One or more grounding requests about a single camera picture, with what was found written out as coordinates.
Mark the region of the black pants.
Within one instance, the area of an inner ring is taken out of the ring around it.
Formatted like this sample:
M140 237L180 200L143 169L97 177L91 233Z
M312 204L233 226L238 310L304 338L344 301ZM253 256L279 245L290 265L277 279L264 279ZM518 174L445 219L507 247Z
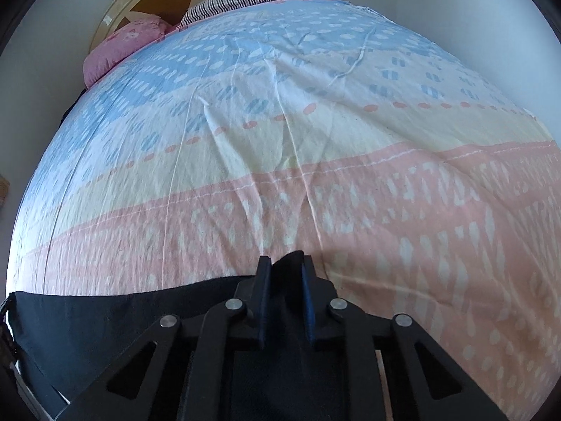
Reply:
M334 289L317 277L316 331L304 330L302 252L272 261L265 344L255 276L136 295L24 292L7 299L2 418L336 420L346 409L342 341L318 328Z

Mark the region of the pink blue patterned bedspread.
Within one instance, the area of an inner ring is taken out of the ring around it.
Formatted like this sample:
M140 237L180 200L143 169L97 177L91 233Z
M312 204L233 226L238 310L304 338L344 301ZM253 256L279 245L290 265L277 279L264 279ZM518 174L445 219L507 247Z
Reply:
M141 48L31 178L8 289L121 295L302 250L406 313L511 420L560 377L560 150L530 111L371 9L284 0Z

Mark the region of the pink pillow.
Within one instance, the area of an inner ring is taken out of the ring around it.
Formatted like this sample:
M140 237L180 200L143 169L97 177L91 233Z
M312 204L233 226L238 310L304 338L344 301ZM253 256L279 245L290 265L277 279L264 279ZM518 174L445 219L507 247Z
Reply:
M173 27L156 15L150 15L124 25L94 48L83 63L86 88L107 75L125 58L139 49L163 38Z

